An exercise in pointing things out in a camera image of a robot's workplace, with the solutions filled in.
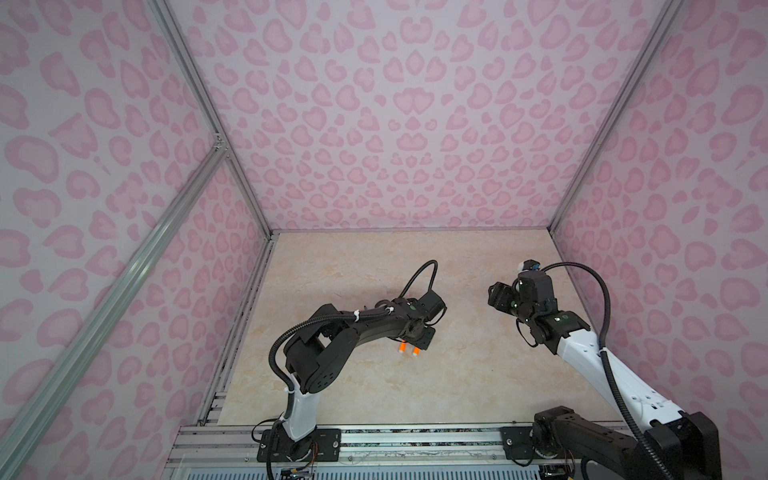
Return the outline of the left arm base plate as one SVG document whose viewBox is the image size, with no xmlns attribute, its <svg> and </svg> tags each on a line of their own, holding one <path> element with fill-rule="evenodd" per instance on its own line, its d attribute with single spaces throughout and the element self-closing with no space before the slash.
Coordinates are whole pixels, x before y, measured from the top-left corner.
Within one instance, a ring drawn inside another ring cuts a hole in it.
<svg viewBox="0 0 768 480">
<path fill-rule="evenodd" d="M 336 462 L 341 447 L 340 429 L 316 428 L 301 440 L 292 440 L 285 428 L 280 426 L 266 430 L 259 441 L 257 460 L 272 462 L 301 463 Z"/>
</svg>

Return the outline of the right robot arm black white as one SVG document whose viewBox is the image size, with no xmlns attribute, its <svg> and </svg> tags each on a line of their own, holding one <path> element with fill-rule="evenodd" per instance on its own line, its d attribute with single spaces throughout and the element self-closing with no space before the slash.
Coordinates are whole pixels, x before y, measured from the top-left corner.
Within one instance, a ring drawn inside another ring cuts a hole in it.
<svg viewBox="0 0 768 480">
<path fill-rule="evenodd" d="M 624 479 L 720 479 L 719 431 L 704 413 L 688 413 L 627 367 L 607 347 L 611 311 L 595 331 L 560 308 L 549 268 L 526 263 L 511 284 L 488 289 L 488 304 L 526 326 L 530 347 L 546 347 L 575 369 L 620 415 L 627 433 L 589 421 L 565 406 L 535 414 L 533 457 L 559 454 L 594 462 Z"/>
</svg>

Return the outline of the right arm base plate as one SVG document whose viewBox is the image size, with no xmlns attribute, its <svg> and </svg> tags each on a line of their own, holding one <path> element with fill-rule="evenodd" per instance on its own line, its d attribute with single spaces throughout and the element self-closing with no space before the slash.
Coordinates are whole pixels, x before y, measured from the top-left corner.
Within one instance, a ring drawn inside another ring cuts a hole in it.
<svg viewBox="0 0 768 480">
<path fill-rule="evenodd" d="M 580 462 L 582 456 L 571 450 L 533 445 L 530 425 L 505 426 L 499 429 L 505 458 L 518 466 L 530 466 L 542 462 Z"/>
</svg>

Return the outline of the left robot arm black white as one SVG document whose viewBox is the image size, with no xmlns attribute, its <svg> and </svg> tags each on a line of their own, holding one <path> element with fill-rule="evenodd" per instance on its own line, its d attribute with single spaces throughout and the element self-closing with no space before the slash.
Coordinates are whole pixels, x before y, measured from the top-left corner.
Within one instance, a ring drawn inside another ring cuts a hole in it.
<svg viewBox="0 0 768 480">
<path fill-rule="evenodd" d="M 381 300 L 372 309 L 344 311 L 321 306 L 308 320 L 282 333 L 268 353 L 268 365 L 287 388 L 278 433 L 299 443 L 317 428 L 319 394 L 336 381 L 353 351 L 390 339 L 416 349 L 429 347 L 447 306 L 434 291 L 419 298 Z"/>
</svg>

